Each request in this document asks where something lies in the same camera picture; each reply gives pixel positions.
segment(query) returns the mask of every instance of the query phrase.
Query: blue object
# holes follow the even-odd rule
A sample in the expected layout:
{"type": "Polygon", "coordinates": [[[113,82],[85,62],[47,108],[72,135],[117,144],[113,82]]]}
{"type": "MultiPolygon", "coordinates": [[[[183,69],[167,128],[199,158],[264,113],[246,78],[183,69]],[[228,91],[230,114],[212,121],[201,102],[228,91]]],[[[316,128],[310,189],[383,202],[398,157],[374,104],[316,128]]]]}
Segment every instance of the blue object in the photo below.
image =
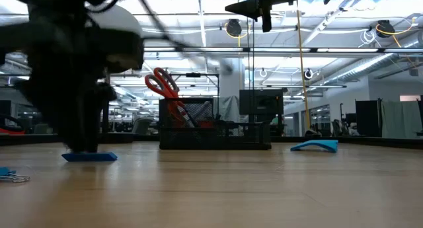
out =
{"type": "Polygon", "coordinates": [[[113,152],[107,153],[66,153],[61,155],[67,162],[86,162],[86,161],[115,161],[118,157],[113,152]]]}
{"type": "Polygon", "coordinates": [[[8,176],[10,172],[7,167],[0,167],[0,176],[8,176]]]}
{"type": "Polygon", "coordinates": [[[299,151],[302,148],[309,146],[309,145],[317,145],[322,147],[323,149],[327,149],[331,153],[338,152],[338,141],[335,139],[322,139],[322,140],[310,140],[304,143],[300,143],[291,148],[291,151],[299,151]]]}

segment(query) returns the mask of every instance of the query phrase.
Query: exposed ductwork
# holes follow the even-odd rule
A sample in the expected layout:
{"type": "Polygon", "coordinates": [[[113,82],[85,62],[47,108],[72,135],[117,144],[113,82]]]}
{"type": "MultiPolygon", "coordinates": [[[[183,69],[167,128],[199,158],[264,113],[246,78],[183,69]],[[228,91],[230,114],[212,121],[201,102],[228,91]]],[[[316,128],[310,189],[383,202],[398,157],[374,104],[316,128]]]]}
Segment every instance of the exposed ductwork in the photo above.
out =
{"type": "MultiPolygon", "coordinates": [[[[419,31],[404,40],[401,41],[404,48],[423,48],[423,31],[419,31]]],[[[325,81],[324,85],[329,85],[337,81],[350,81],[352,79],[358,79],[364,75],[388,67],[393,62],[400,59],[399,54],[383,54],[382,56],[376,56],[370,59],[361,59],[343,69],[345,73],[332,77],[325,81]]]]}

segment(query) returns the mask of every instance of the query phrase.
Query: red scissor handle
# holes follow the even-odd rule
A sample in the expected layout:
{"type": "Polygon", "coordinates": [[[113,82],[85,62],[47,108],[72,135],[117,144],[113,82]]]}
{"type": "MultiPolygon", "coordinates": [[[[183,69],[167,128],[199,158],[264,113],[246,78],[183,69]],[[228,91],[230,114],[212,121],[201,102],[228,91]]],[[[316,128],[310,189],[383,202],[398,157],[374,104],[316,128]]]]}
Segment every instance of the red scissor handle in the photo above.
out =
{"type": "Polygon", "coordinates": [[[178,97],[179,87],[176,85],[172,77],[162,68],[157,67],[154,69],[154,76],[158,78],[165,86],[166,90],[172,93],[174,98],[178,97]]]}
{"type": "Polygon", "coordinates": [[[169,90],[167,90],[166,86],[164,86],[164,84],[161,82],[161,80],[158,79],[156,76],[147,75],[147,76],[145,76],[144,80],[145,80],[145,85],[147,85],[147,87],[149,89],[151,89],[153,92],[158,93],[158,94],[164,96],[165,98],[173,98],[174,97],[173,94],[169,90]],[[155,85],[151,84],[150,80],[153,80],[154,82],[156,82],[156,84],[158,84],[160,89],[158,89],[155,85]]]}

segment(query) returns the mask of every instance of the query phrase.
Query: yellow cable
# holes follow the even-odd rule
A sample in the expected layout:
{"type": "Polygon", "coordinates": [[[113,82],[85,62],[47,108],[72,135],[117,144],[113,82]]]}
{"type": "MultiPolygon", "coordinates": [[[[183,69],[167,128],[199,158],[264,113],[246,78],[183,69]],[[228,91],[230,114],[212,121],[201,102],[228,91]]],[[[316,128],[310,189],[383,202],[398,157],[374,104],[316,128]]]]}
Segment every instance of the yellow cable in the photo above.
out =
{"type": "MultiPolygon", "coordinates": [[[[397,45],[398,45],[398,47],[400,47],[401,48],[401,45],[399,44],[399,41],[398,41],[398,39],[397,39],[397,37],[395,37],[395,36],[392,36],[393,38],[394,38],[394,41],[397,43],[397,45]]],[[[415,69],[417,69],[417,66],[414,64],[414,62],[413,61],[411,61],[411,59],[407,56],[407,59],[409,60],[409,62],[411,63],[411,65],[415,68],[415,69]]]]}
{"type": "Polygon", "coordinates": [[[307,130],[308,130],[310,129],[310,112],[309,112],[309,104],[307,102],[307,90],[305,88],[305,79],[304,79],[303,40],[301,39],[301,25],[299,20],[298,0],[297,0],[297,20],[298,20],[299,58],[301,62],[301,79],[303,81],[303,90],[304,90],[304,99],[305,99],[305,125],[307,126],[307,130]]]}
{"type": "Polygon", "coordinates": [[[414,19],[412,20],[412,24],[410,25],[410,27],[409,27],[408,29],[406,29],[406,30],[402,31],[402,32],[396,32],[396,33],[384,32],[384,31],[382,31],[382,30],[380,30],[380,29],[379,29],[380,24],[378,24],[378,25],[376,26],[376,30],[377,30],[378,32],[382,32],[382,33],[384,33],[384,34],[388,34],[388,35],[391,35],[391,36],[395,36],[395,35],[399,35],[399,34],[402,34],[402,33],[405,33],[405,32],[408,32],[409,30],[411,30],[413,23],[414,23],[414,19]]]}
{"type": "Polygon", "coordinates": [[[400,48],[401,48],[401,45],[399,44],[399,42],[398,42],[398,40],[397,40],[397,37],[395,37],[395,35],[394,35],[394,36],[392,36],[392,37],[394,38],[394,41],[397,43],[398,47],[400,47],[400,48]]]}

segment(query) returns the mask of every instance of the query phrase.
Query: gray curtain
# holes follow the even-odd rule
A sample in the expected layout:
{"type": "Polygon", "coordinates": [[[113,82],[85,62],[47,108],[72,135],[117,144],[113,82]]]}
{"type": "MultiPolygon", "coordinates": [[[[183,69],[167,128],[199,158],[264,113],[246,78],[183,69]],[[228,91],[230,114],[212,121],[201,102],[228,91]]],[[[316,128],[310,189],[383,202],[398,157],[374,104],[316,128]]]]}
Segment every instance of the gray curtain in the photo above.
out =
{"type": "Polygon", "coordinates": [[[418,139],[422,121],[417,102],[382,102],[382,137],[418,139]]]}
{"type": "MultiPolygon", "coordinates": [[[[214,113],[217,114],[217,98],[214,99],[214,113]]],[[[219,99],[219,113],[221,120],[240,122],[239,98],[237,96],[223,97],[219,99]]]]}

